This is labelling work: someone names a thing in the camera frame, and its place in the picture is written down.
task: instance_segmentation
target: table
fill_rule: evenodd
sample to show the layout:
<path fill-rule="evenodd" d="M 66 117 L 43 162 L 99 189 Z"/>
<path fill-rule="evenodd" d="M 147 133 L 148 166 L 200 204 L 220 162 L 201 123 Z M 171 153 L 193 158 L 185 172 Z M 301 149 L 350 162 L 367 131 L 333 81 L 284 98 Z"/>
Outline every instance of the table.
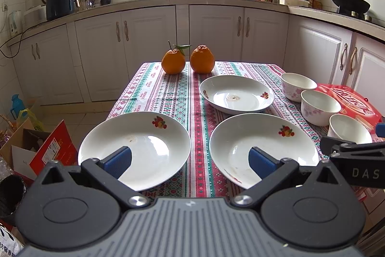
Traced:
<path fill-rule="evenodd" d="M 309 125 L 301 115 L 301 104 L 288 100 L 281 92 L 280 76 L 284 71 L 269 64 L 217 61 L 210 74 L 193 72 L 190 64 L 178 75 L 167 75 L 160 62 L 144 63 L 112 108 L 108 119 L 123 113 L 153 111 L 178 120 L 191 136 L 191 153 L 183 168 L 165 183 L 144 191 L 154 199 L 170 197 L 232 197 L 243 189 L 228 181 L 212 162 L 209 140 L 215 127 L 230 115 L 209 105 L 200 95 L 200 83 L 213 75 L 239 75 L 269 86 L 274 102 L 264 112 L 282 117 L 304 130 L 319 144 L 326 128 Z"/>

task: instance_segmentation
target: cabinet handle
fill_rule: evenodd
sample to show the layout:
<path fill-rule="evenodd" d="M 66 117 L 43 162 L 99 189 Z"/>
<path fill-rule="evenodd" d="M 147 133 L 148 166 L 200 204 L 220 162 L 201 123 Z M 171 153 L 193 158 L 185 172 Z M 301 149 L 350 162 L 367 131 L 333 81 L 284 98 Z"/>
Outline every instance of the cabinet handle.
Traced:
<path fill-rule="evenodd" d="M 125 34 L 126 34 L 126 41 L 128 42 L 130 39 L 128 38 L 127 21 L 124 22 L 124 32 L 125 32 Z"/>
<path fill-rule="evenodd" d="M 119 29 L 119 22 L 116 21 L 116 36 L 118 38 L 118 42 L 120 42 L 120 29 Z"/>
<path fill-rule="evenodd" d="M 36 60 L 36 56 L 35 56 L 35 53 L 33 52 L 33 45 L 31 44 L 31 48 L 32 48 L 32 56 L 34 58 L 34 60 Z"/>
<path fill-rule="evenodd" d="M 242 20 L 242 18 L 238 17 L 238 36 L 241 35 L 241 20 Z"/>
<path fill-rule="evenodd" d="M 39 48 L 39 46 L 37 46 L 37 43 L 36 43 L 36 54 L 40 59 L 40 48 Z"/>
<path fill-rule="evenodd" d="M 347 50 L 348 50 L 348 44 L 345 43 L 345 48 L 344 48 L 344 50 L 343 50 L 343 52 L 342 52 L 342 55 L 341 55 L 341 65 L 340 65 L 340 70 L 341 70 L 341 71 L 343 70 L 343 56 L 344 56 L 344 54 L 347 52 Z"/>
<path fill-rule="evenodd" d="M 349 74 L 352 75 L 353 74 L 353 60 L 354 60 L 354 56 L 357 54 L 357 47 L 354 48 L 354 52 L 353 52 L 353 55 L 351 56 L 350 58 L 350 70 L 349 70 Z"/>
<path fill-rule="evenodd" d="M 249 37 L 249 32 L 250 32 L 250 18 L 247 18 L 247 32 L 246 32 L 246 37 Z"/>

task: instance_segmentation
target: silver screw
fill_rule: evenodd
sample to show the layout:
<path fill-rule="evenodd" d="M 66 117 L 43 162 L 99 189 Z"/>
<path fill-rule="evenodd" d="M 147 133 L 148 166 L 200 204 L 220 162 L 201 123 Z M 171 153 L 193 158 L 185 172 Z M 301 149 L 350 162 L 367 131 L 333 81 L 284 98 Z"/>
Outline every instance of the silver screw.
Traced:
<path fill-rule="evenodd" d="M 140 207 L 147 204 L 147 198 L 144 196 L 133 196 L 128 200 L 128 203 L 134 207 Z"/>
<path fill-rule="evenodd" d="M 234 203 L 237 205 L 250 205 L 253 199 L 249 195 L 237 195 L 234 197 Z"/>

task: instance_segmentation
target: white cabinet door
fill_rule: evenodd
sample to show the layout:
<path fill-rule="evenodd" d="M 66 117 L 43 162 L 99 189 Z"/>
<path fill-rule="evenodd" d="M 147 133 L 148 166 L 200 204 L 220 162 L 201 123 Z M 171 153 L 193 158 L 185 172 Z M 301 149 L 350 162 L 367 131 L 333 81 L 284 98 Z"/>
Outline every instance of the white cabinet door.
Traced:
<path fill-rule="evenodd" d="M 91 100 L 118 99 L 129 82 L 121 14 L 76 21 L 75 26 Z"/>
<path fill-rule="evenodd" d="M 45 93 L 44 104 L 83 102 L 72 62 L 65 25 L 42 32 L 33 37 Z"/>
<path fill-rule="evenodd" d="M 289 15 L 246 8 L 243 32 L 243 62 L 273 63 L 282 68 Z"/>
<path fill-rule="evenodd" d="M 217 61 L 240 61 L 243 23 L 243 8 L 191 5 L 191 51 L 206 45 Z"/>
<path fill-rule="evenodd" d="M 19 49 L 19 43 L 13 44 L 10 48 L 14 57 L 13 64 L 17 78 L 20 82 L 20 87 L 23 91 L 24 97 L 39 99 L 40 103 L 46 103 L 49 101 L 45 94 L 42 75 L 40 73 L 39 59 L 35 51 L 35 45 L 33 44 L 34 36 L 23 40 L 20 45 L 20 51 L 16 55 Z"/>
<path fill-rule="evenodd" d="M 357 33 L 355 38 L 346 85 L 366 97 L 385 116 L 385 45 Z"/>
<path fill-rule="evenodd" d="M 317 83 L 341 84 L 352 34 L 329 23 L 290 16 L 284 71 L 302 74 Z"/>
<path fill-rule="evenodd" d="M 168 41 L 176 44 L 175 6 L 128 10 L 121 14 L 122 41 L 132 78 L 143 63 L 162 61 L 170 49 Z"/>

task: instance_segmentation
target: wok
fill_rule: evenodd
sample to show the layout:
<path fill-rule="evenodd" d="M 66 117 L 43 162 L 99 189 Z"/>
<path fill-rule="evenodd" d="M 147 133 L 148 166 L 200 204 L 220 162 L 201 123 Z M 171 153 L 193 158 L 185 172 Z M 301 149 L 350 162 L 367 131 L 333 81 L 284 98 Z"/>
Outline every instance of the wok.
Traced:
<path fill-rule="evenodd" d="M 355 11 L 358 14 L 366 13 L 370 4 L 365 0 L 332 0 L 336 6 L 341 7 L 347 11 Z"/>

